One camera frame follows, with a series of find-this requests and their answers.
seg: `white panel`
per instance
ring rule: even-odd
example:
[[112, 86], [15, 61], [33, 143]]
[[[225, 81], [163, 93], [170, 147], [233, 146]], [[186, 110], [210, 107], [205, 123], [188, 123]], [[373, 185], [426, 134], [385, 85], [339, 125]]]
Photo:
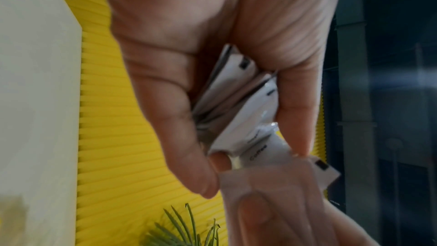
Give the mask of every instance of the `white panel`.
[[80, 66], [64, 0], [0, 0], [0, 245], [74, 245]]

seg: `plastic wrapper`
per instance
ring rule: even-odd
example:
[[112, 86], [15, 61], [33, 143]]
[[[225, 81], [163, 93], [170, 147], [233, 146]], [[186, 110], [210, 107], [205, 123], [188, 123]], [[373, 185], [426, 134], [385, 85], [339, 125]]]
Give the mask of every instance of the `plastic wrapper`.
[[260, 72], [226, 45], [193, 106], [205, 153], [225, 152], [232, 161], [233, 170], [219, 175], [229, 245], [243, 245], [237, 208], [253, 192], [283, 216], [304, 245], [337, 245], [321, 191], [340, 174], [318, 157], [293, 155], [276, 134], [278, 104], [275, 74]]

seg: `human hand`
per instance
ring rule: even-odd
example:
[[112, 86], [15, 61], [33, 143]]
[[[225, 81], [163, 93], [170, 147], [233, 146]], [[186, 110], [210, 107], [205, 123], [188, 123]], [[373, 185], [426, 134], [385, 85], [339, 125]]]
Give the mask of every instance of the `human hand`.
[[[327, 200], [325, 210], [340, 246], [378, 246], [359, 225]], [[239, 222], [246, 246], [304, 246], [285, 220], [258, 194], [241, 200]]]
[[214, 196], [217, 174], [201, 150], [191, 99], [225, 43], [278, 70], [277, 122], [295, 153], [312, 148], [326, 39], [337, 0], [108, 0], [139, 106], [169, 169]]

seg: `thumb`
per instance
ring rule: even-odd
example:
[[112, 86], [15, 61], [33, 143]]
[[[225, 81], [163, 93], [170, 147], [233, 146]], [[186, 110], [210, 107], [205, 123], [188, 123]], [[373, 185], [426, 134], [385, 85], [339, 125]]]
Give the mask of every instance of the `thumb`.
[[243, 198], [238, 212], [245, 246], [303, 246], [296, 233], [261, 195]]

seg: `yellow wall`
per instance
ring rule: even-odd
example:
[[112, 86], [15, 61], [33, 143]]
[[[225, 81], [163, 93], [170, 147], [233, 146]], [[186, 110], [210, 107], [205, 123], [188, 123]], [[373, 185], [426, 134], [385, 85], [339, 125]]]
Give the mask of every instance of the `yellow wall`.
[[76, 244], [135, 245], [145, 222], [187, 202], [199, 231], [216, 218], [227, 244], [221, 197], [190, 193], [165, 166], [109, 32], [106, 0], [65, 1], [83, 28]]

